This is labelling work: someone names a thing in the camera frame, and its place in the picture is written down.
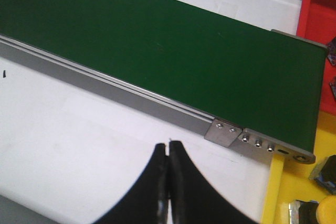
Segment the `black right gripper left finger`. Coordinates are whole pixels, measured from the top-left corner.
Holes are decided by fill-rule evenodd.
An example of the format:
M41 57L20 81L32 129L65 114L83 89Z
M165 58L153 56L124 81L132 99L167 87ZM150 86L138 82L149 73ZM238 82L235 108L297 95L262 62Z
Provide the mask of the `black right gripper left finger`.
M156 144L139 178L97 223L167 223L168 164L165 145Z

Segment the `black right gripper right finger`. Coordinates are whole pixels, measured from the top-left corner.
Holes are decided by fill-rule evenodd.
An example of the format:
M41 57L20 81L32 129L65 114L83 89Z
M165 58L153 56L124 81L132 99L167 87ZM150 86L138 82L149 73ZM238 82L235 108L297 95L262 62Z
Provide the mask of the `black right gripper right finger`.
M255 223L215 190L180 141L169 143L169 184L174 223Z

